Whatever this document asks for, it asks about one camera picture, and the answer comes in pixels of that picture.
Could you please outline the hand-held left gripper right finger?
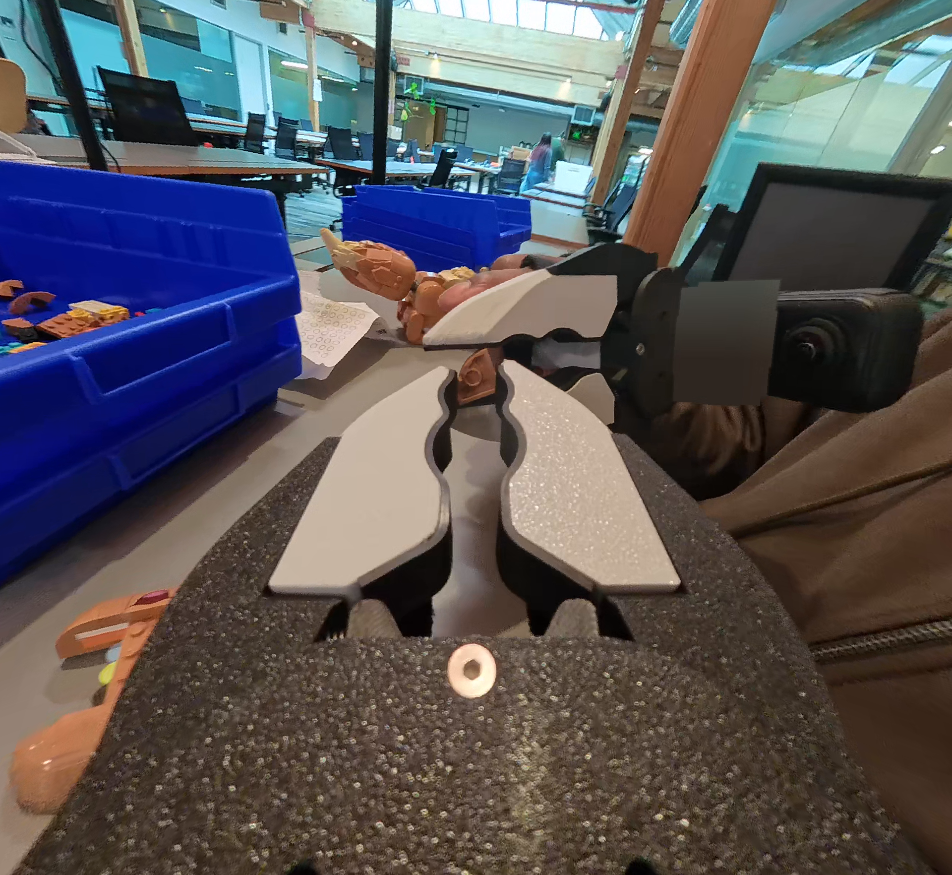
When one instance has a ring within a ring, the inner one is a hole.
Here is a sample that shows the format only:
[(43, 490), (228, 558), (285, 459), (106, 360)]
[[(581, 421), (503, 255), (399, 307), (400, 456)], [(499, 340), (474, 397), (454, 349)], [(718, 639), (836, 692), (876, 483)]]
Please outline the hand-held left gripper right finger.
[(507, 538), (587, 591), (675, 592), (681, 578), (611, 429), (512, 360), (498, 377)]

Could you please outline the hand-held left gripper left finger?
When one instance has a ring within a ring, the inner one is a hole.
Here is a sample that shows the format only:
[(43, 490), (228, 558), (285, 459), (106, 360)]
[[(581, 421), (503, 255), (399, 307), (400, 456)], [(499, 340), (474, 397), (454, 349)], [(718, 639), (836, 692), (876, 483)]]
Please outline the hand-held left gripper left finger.
[(280, 595), (361, 598), (450, 534), (454, 371), (436, 367), (352, 422), (268, 581)]

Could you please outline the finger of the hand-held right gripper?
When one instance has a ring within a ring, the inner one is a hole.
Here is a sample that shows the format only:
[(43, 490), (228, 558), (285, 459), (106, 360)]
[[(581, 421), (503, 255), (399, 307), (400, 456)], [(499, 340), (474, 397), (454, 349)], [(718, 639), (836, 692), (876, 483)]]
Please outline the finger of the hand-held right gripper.
[(610, 427), (615, 421), (615, 395), (601, 372), (601, 345), (596, 341), (537, 341), (531, 369), (566, 392)]
[(425, 349), (501, 345), (567, 331), (598, 340), (618, 304), (613, 275), (530, 272), (486, 289), (449, 310), (422, 337)]

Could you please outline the small brown curved brick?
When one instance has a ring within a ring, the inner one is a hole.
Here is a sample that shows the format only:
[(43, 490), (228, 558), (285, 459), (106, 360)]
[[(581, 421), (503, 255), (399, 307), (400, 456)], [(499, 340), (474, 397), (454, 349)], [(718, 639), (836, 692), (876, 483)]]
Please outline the small brown curved brick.
[(470, 354), (457, 374), (459, 407), (484, 405), (494, 400), (499, 362), (500, 353), (496, 348), (485, 347)]

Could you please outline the blue plastic bin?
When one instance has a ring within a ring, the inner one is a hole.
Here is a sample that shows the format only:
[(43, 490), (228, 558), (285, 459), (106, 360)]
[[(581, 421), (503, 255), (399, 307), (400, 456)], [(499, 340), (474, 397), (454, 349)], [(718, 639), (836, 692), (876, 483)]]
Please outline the blue plastic bin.
[(265, 191), (2, 163), (2, 321), (128, 318), (37, 348), (2, 330), (1, 580), (277, 398), (300, 286)]

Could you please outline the pile of toy bricks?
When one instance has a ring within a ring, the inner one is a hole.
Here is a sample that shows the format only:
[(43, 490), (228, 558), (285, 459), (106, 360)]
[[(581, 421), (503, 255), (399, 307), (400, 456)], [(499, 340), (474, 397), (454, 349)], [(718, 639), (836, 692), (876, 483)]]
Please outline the pile of toy bricks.
[(130, 310), (100, 300), (61, 302), (52, 292), (29, 289), (18, 279), (4, 279), (1, 282), (1, 356), (21, 354), (161, 311), (161, 308)]

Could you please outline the brown brick-built toy animal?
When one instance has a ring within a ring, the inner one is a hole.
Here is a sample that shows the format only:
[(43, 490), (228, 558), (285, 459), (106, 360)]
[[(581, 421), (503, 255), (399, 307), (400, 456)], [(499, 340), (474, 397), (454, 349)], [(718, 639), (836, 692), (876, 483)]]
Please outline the brown brick-built toy animal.
[(103, 601), (60, 633), (55, 649), (62, 661), (98, 651), (107, 654), (100, 674), (105, 693), (98, 704), (66, 714), (18, 743), (8, 777), (21, 809), (51, 814), (64, 805), (98, 750), (125, 684), (178, 589)]

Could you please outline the black framed dark panel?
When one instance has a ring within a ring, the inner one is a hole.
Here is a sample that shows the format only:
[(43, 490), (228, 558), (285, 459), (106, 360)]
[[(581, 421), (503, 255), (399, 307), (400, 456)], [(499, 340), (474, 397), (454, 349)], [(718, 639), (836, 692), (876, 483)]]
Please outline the black framed dark panel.
[(684, 276), (704, 258), (713, 258), (713, 263), (717, 264), (735, 219), (736, 213), (726, 204), (718, 203), (712, 208), (703, 229), (679, 267)]

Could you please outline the stack of nested blue bins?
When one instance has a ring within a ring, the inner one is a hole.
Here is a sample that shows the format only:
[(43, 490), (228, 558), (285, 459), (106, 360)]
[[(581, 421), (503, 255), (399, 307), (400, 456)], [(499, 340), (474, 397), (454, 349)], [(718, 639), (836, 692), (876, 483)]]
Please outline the stack of nested blue bins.
[(420, 271), (478, 271), (532, 234), (530, 201), (442, 188), (358, 186), (342, 201), (342, 237), (403, 251)]

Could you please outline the tan brick-built toy part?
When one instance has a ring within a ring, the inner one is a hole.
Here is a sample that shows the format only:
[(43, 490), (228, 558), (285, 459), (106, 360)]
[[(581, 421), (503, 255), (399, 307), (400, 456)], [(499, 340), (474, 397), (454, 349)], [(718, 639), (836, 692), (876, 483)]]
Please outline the tan brick-built toy part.
[(527, 259), (523, 253), (508, 254), (479, 271), (461, 265), (433, 273), (417, 269), (405, 252), (379, 242), (344, 241), (327, 227), (320, 239), (352, 286), (398, 304), (397, 319), (411, 345), (422, 345), (423, 335), (446, 315), (448, 307), (440, 300), (447, 290), (488, 279), (492, 272), (518, 270)]

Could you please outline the white printed paper sheet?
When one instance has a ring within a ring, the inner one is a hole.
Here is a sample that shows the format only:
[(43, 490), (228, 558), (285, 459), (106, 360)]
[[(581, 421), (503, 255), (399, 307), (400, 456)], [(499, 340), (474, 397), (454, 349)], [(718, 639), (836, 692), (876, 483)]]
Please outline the white printed paper sheet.
[(302, 372), (299, 379), (323, 381), (380, 323), (379, 315), (359, 303), (339, 303), (302, 290), (295, 317)]

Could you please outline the black framed monitor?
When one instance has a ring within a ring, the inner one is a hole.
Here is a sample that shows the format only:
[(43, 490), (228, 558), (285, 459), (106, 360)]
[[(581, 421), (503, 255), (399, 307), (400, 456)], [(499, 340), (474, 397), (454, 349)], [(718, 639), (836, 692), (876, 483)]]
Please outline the black framed monitor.
[(760, 163), (711, 279), (907, 292), (950, 218), (949, 179)]

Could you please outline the person's brown jacket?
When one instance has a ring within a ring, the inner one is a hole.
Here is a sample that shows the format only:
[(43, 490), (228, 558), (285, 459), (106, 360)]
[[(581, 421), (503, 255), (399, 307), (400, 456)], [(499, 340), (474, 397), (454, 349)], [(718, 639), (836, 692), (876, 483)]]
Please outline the person's brown jacket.
[(951, 869), (951, 314), (897, 403), (678, 404), (633, 440), (779, 596), (848, 748), (906, 837)]

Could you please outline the black stand pole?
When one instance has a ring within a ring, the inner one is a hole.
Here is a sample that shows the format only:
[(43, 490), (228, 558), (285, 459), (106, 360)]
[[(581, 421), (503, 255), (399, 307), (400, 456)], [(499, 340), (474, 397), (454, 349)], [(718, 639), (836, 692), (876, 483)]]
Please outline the black stand pole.
[(374, 102), (370, 182), (382, 186), (387, 178), (387, 141), (392, 123), (391, 55), (393, 0), (375, 0)]
[(48, 39), (58, 77), (73, 121), (86, 152), (90, 169), (108, 171), (108, 161), (93, 120), (86, 89), (82, 83), (58, 0), (35, 0), (36, 8)]

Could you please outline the small wooden divider panel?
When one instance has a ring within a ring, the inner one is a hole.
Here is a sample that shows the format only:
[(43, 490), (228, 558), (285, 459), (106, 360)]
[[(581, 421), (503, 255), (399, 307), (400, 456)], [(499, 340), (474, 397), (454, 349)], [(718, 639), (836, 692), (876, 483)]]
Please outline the small wooden divider panel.
[(2, 58), (0, 76), (1, 132), (17, 134), (28, 124), (26, 75), (15, 62)]

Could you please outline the wooden support post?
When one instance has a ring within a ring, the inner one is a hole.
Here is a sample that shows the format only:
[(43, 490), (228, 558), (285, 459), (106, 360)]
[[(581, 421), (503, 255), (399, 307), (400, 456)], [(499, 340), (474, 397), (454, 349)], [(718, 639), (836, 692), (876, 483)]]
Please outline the wooden support post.
[(624, 243), (672, 261), (777, 0), (702, 0)]
[(631, 116), (635, 94), (652, 46), (654, 32), (666, 0), (647, 0), (642, 10), (638, 31), (625, 65), (625, 73), (613, 84), (604, 112), (598, 138), (592, 155), (594, 185), (590, 201), (604, 203), (610, 190), (613, 172), (618, 161), (625, 129)]

